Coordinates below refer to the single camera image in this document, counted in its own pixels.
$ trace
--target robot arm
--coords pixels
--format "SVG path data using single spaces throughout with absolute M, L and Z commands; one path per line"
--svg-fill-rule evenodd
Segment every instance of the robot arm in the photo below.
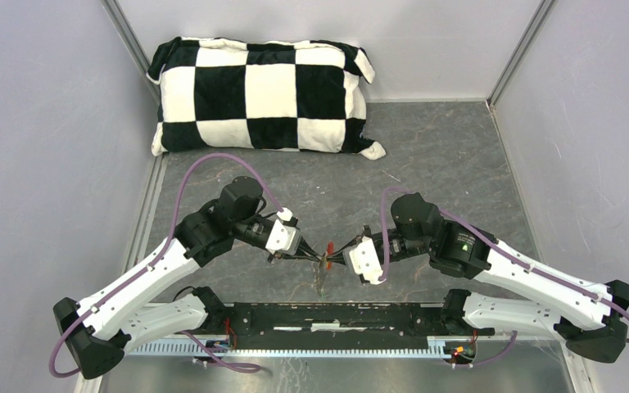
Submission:
M 301 239 L 297 219 L 289 210 L 277 213 L 276 220 L 260 215 L 265 205 L 262 191 L 253 178 L 236 178 L 223 188 L 219 198 L 187 215 L 175 228 L 173 238 L 165 239 L 122 277 L 79 302 L 65 298 L 54 306 L 60 332 L 70 330 L 65 343 L 85 378 L 99 377 L 114 368 L 124 354 L 174 332 L 207 326 L 215 332 L 224 315 L 216 311 L 221 307 L 213 298 L 200 291 L 148 311 L 141 308 L 173 282 L 230 251 L 236 239 L 267 250 L 270 258 L 319 258 Z M 570 350 L 604 363 L 615 361 L 625 347 L 627 325 L 606 302 L 627 309 L 628 284 L 575 278 L 478 230 L 484 237 L 481 240 L 464 226 L 466 223 L 443 218 L 437 206 L 418 193 L 397 198 L 391 215 L 395 223 L 395 228 L 387 230 L 391 262 L 428 255 L 430 266 L 443 274 L 497 285 L 528 299 L 498 299 L 451 290 L 437 315 L 440 323 L 432 324 L 442 334 L 517 330 L 565 341 Z M 361 281 L 379 284 L 383 271 L 380 260 L 385 252 L 382 243 L 381 233 L 373 234 L 364 227 L 350 246 L 324 255 L 322 260 L 331 256 L 331 261 L 345 261 Z M 567 286 L 536 274 L 539 272 L 547 272 Z M 595 293 L 599 299 L 584 296 L 578 289 Z
M 141 308 L 177 282 L 230 251 L 235 239 L 271 254 L 293 255 L 301 240 L 297 220 L 289 210 L 269 220 L 259 215 L 261 186 L 253 178 L 236 178 L 220 197 L 187 215 L 157 264 L 150 265 L 167 238 L 143 261 L 107 287 L 79 302 L 65 298 L 54 306 L 61 332 L 90 310 L 92 313 L 66 340 L 84 377 L 98 377 L 112 369 L 125 353 L 169 334 L 199 328 L 207 317 L 204 303 L 194 294 L 148 311 Z M 95 304 L 129 278 L 126 287 L 100 307 Z
M 518 330 L 541 337 L 566 341 L 574 352 L 605 363 L 612 363 L 626 343 L 627 325 L 605 303 L 582 295 L 575 288 L 593 292 L 627 309 L 629 285 L 613 281 L 588 282 L 553 269 L 516 251 L 490 233 L 479 232 L 502 251 L 514 256 L 525 269 L 478 239 L 464 226 L 444 219 L 437 206 L 420 194 L 397 198 L 391 205 L 396 228 L 388 230 L 390 261 L 428 254 L 431 267 L 457 278 L 509 289 L 529 300 L 490 298 L 468 291 L 452 290 L 446 301 L 456 313 L 454 323 L 466 328 Z M 361 280 L 379 284 L 383 257 L 382 236 L 366 228 L 357 244 L 344 250 L 344 259 Z M 554 282 L 533 269 L 547 272 L 571 287 Z

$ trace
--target black cable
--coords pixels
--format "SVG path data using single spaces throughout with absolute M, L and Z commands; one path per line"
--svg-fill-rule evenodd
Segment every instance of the black cable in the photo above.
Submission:
M 308 243 L 305 239 L 301 239 L 300 240 L 300 244 L 297 246 L 298 249 L 302 249 L 306 254 L 309 254 L 310 256 L 314 256 L 314 257 L 320 257 L 320 255 L 317 253 L 317 251 L 315 251 Z
M 172 301 L 177 300 L 177 298 L 179 297 L 179 295 L 182 295 L 182 292 L 186 291 L 187 289 L 191 289 L 191 290 L 193 291 L 193 290 L 195 290 L 196 288 L 195 288 L 195 287 L 192 287 L 192 286 L 190 285 L 190 286 L 188 286 L 188 287 L 184 287 L 184 288 L 180 289 L 180 290 L 179 290 L 179 292 L 177 292 L 177 295 L 175 295 L 175 296 L 172 298 Z
M 338 251 L 335 251 L 331 255 L 329 255 L 328 258 L 339 256 L 341 253 L 343 253 L 343 251 L 346 248 L 355 245 L 355 243 L 358 241 L 359 237 L 360 236 L 356 236 L 353 240 L 351 240 L 350 242 L 346 243 L 343 247 L 338 249 Z
M 468 357 L 468 356 L 467 356 L 467 355 L 465 355 L 465 354 L 457 354 L 457 355 L 458 355 L 458 356 L 461 356 L 461 357 L 463 357 L 463 358 L 465 358 L 465 359 L 466 359 L 466 360 L 468 360 L 469 362 L 473 362 L 473 360 L 474 360 L 474 358 L 470 358 L 470 357 Z
M 248 217 L 248 218 L 246 218 L 246 219 L 244 219 L 244 220 L 240 221 L 241 223 L 243 223 L 243 224 L 247 224 L 247 223 L 249 223 L 249 222 L 250 222 L 250 221 L 252 221 L 252 220 L 253 220 L 256 216 L 258 216 L 258 215 L 259 215 L 259 213 L 261 213 L 261 211 L 262 211 L 262 210 L 264 210 L 264 209 L 266 208 L 266 199 L 264 199 L 264 197 L 263 197 L 263 196 L 260 196 L 258 199 L 261 201 L 261 203 L 259 204 L 259 207 L 256 209 L 256 213 L 254 213 L 251 217 Z
M 316 253 L 312 252 L 311 248 L 307 250 L 305 247 L 303 247 L 302 243 L 297 245 L 297 250 L 295 251 L 294 256 L 311 256 L 311 257 L 319 258 L 319 256 Z
M 333 264 L 343 264 L 346 265 L 346 261 L 344 259 L 335 259 L 335 260 L 330 260 L 329 258 L 327 258 L 327 262 L 331 262 Z
M 313 262 L 319 262 L 319 258 L 310 255 L 281 255 L 281 260 L 311 260 Z

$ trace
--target cable connector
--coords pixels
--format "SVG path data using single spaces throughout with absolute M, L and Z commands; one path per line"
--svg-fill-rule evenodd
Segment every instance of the cable connector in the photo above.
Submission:
M 204 366 L 204 369 L 208 368 L 208 362 L 199 358 L 192 358 L 192 364 L 200 364 Z
M 266 241 L 265 249 L 271 254 L 281 252 L 287 255 L 294 255 L 297 246 L 300 244 L 300 229 L 283 225 L 280 221 L 275 221 L 271 228 L 269 239 Z
M 373 285 L 383 283 L 379 279 L 382 275 L 382 267 L 372 238 L 363 236 L 360 243 L 346 248 L 343 251 L 343 259 L 365 282 Z
M 288 209 L 287 207 L 284 207 L 283 211 L 279 211 L 278 213 L 276 213 L 276 217 L 278 217 L 281 221 L 285 223 L 292 219 L 293 213 L 292 211 L 290 211 L 290 209 Z
M 592 300 L 596 303 L 599 303 L 602 299 L 604 299 L 604 294 L 601 292 L 595 292 L 595 295 L 597 295 L 597 298 Z

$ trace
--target gray floor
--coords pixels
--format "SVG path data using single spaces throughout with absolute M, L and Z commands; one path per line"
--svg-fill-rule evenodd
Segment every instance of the gray floor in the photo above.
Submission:
M 338 248 L 369 224 L 379 230 L 380 192 L 400 185 L 427 201 L 462 215 L 524 253 L 534 245 L 491 116 L 479 102 L 370 104 L 366 134 L 387 156 L 363 156 L 221 149 L 252 164 L 277 199 L 300 219 L 303 236 L 317 251 L 333 241 Z M 166 236 L 179 182 L 197 158 L 214 150 L 170 154 L 148 250 Z M 199 167 L 187 186 L 180 217 L 219 195 L 233 178 L 247 172 L 230 160 Z M 266 262 L 265 251 L 242 243 L 191 277 L 177 282 L 156 301 L 169 301 L 187 285 L 210 286 L 230 301 L 316 301 L 311 262 Z M 387 283 L 363 286 L 346 267 L 335 265 L 324 285 L 326 301 L 442 301 L 451 288 L 490 296 L 510 292 L 478 282 L 442 276 L 417 257 L 391 266 Z
M 503 342 L 479 341 L 479 359 Z M 520 342 L 498 363 L 451 368 L 439 359 L 235 358 L 264 371 L 237 374 L 179 357 L 127 356 L 103 380 L 106 393 L 573 392 L 563 352 L 552 341 Z
M 378 231 L 379 194 L 386 186 L 401 185 L 535 256 L 513 176 L 484 104 L 372 104 L 367 134 L 387 149 L 386 157 L 370 161 L 353 155 L 221 151 L 244 158 L 261 173 L 279 201 L 300 218 L 303 235 L 318 251 L 328 241 L 334 241 L 338 248 L 359 233 L 363 224 Z M 167 157 L 149 249 L 167 233 L 184 172 L 208 152 Z M 225 184 L 244 174 L 246 171 L 232 161 L 204 164 L 185 191 L 181 216 L 199 209 L 217 197 Z M 265 251 L 239 243 L 156 301 L 171 300 L 187 285 L 210 286 L 225 302 L 321 300 L 310 262 L 268 264 Z M 443 277 L 428 266 L 427 257 L 394 263 L 388 281 L 380 286 L 362 286 L 347 268 L 335 265 L 324 291 L 326 301 L 433 302 L 441 301 L 451 288 L 514 296 L 478 282 Z M 482 343 L 479 357 L 493 355 L 502 345 Z M 204 370 L 187 359 L 128 356 L 107 374 L 102 391 L 407 392 L 466 391 L 476 390 L 476 386 L 486 393 L 572 391 L 563 353 L 552 341 L 522 341 L 499 362 L 454 372 L 433 359 L 253 360 L 268 371 L 247 376 L 225 369 Z

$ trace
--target black bracket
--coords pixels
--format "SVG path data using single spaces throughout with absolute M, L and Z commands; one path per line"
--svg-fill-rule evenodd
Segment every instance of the black bracket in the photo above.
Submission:
M 206 203 L 199 211 L 184 217 L 174 230 L 174 236 L 187 249 L 185 258 L 193 258 L 201 267 L 215 257 L 233 249 L 235 238 L 214 225 L 208 209 L 215 201 Z
M 79 317 L 78 308 L 79 305 L 68 297 L 54 305 L 54 318 L 60 334 Z M 85 379 L 94 379 L 112 370 L 124 358 L 124 346 L 131 340 L 131 336 L 121 330 L 107 341 L 94 337 L 93 333 L 81 323 L 66 339 L 66 346 Z
M 492 327 L 476 329 L 464 321 L 464 304 L 471 292 L 465 289 L 450 289 L 445 297 L 445 304 L 442 305 L 440 320 L 452 335 L 471 336 L 476 330 L 479 336 L 493 336 L 496 330 Z
M 426 202 L 419 193 L 400 196 L 391 204 L 391 216 L 396 226 L 395 241 L 399 248 L 423 251 L 430 256 L 428 263 L 441 273 L 457 278 L 474 278 L 491 268 L 486 259 L 490 248 L 460 224 L 445 220 L 440 209 Z M 481 231 L 493 242 L 496 238 Z M 392 261 L 415 256 L 401 252 Z
M 613 303 L 628 309 L 629 285 L 623 281 L 607 282 Z M 563 338 L 565 346 L 576 354 L 601 363 L 613 363 L 626 347 L 628 325 L 621 320 L 621 315 L 611 310 L 609 316 L 601 321 L 604 327 L 596 330 L 582 330 L 565 318 L 554 325 L 554 329 Z
M 201 300 L 208 313 L 206 320 L 199 328 L 207 332 L 225 332 L 225 322 L 229 317 L 228 309 L 213 290 L 209 287 L 196 287 L 192 294 Z

